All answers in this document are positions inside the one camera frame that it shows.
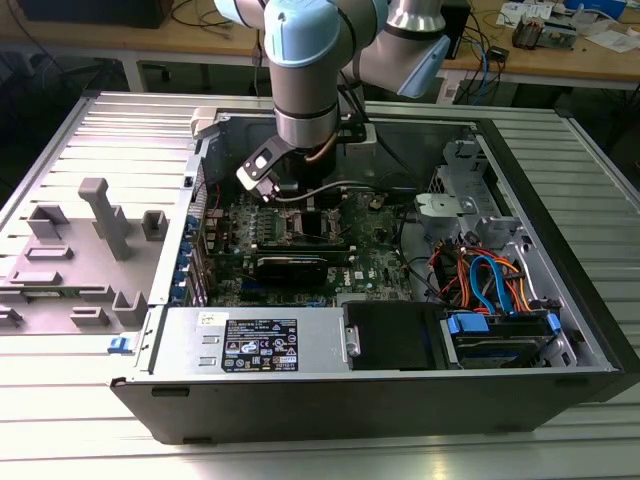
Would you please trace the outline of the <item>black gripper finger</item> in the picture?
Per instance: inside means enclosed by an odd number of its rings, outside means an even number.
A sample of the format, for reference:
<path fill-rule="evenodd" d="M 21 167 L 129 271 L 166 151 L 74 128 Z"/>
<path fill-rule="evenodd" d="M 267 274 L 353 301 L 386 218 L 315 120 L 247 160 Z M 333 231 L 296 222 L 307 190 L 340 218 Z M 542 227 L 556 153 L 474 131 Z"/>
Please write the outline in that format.
<path fill-rule="evenodd" d="M 306 200 L 302 210 L 302 230 L 305 235 L 323 235 L 325 233 L 325 209 L 320 196 Z"/>

